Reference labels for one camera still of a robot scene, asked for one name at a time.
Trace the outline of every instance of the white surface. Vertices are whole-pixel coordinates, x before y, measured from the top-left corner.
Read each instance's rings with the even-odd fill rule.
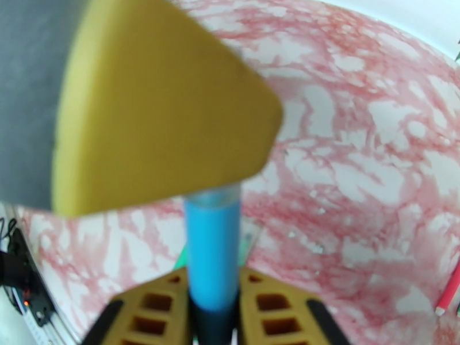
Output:
[[[10,304],[3,288],[0,290],[0,344],[36,344],[24,320]]]
[[[387,22],[455,59],[460,0],[319,0]]]

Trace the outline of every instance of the rectangular hole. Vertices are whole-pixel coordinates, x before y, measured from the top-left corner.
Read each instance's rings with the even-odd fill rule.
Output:
[[[150,335],[163,335],[165,329],[165,321],[142,319],[140,317],[135,317],[131,326],[132,331]]]
[[[288,299],[282,294],[257,295],[257,306],[260,311],[274,311],[290,308]]]
[[[168,295],[161,294],[147,294],[142,299],[141,307],[149,310],[156,311],[169,311],[171,310],[171,304],[173,303],[173,298]]]
[[[260,282],[262,282],[262,279],[257,277],[257,276],[254,276],[254,275],[250,275],[249,276],[249,281],[252,282],[252,283],[260,283]]]
[[[262,321],[263,329],[267,335],[280,335],[300,332],[302,328],[295,318],[264,320]]]
[[[179,276],[172,277],[171,279],[168,280],[169,283],[179,283],[181,281],[181,278]]]

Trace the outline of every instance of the sponge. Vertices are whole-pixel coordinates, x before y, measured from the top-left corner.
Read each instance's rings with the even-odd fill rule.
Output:
[[[52,202],[70,217],[249,178],[282,122],[263,79],[167,0],[91,0],[61,97]]]

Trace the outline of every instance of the wire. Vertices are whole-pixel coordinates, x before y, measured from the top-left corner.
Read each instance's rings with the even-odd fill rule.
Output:
[[[14,219],[12,218],[12,219],[10,219],[8,221],[8,226],[7,226],[6,230],[5,230],[5,222],[6,222],[5,218],[0,217],[0,247],[2,246],[3,240],[6,239],[6,238],[8,238],[8,241],[9,241],[8,243],[11,242],[12,234],[13,234],[14,230],[18,228],[16,226],[18,221],[15,218]],[[5,291],[6,297],[8,298],[8,300],[10,301],[12,306],[15,308],[15,310],[19,314],[22,314],[21,309],[20,309],[16,299],[14,298],[12,288],[7,287],[7,286],[3,286],[3,290]]]

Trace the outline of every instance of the black cable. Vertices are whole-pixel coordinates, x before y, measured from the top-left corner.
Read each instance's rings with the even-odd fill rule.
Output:
[[[12,238],[12,234],[14,232],[15,229],[17,229],[17,220],[14,218],[10,219],[8,221],[8,226],[7,226],[7,230],[6,232],[5,231],[5,218],[4,217],[0,217],[0,246],[1,246],[1,243],[3,242],[4,239],[8,238],[9,241],[11,242],[11,238]],[[5,294],[6,294],[6,297],[8,298],[8,300],[10,301],[10,303],[12,304],[12,306],[15,308],[15,310],[22,314],[21,312],[21,309],[17,303],[17,300],[14,298],[14,294],[13,294],[13,289],[11,286],[7,286],[8,283],[10,283],[10,281],[8,281],[9,278],[11,278],[11,276],[7,276],[5,275],[5,271],[4,270],[7,270],[9,271],[9,267],[7,267],[6,264],[9,264],[10,261],[10,257],[8,257],[9,254],[7,254],[6,252],[0,252],[1,256],[0,256],[0,286],[3,285],[3,290],[5,291]],[[18,265],[17,265],[17,260],[15,260],[15,262],[13,262],[13,266],[12,268],[16,268]],[[20,285],[23,284],[23,282],[27,283],[27,281],[20,281]]]
[[[19,256],[0,252],[0,285],[26,290],[31,275],[32,269]]]

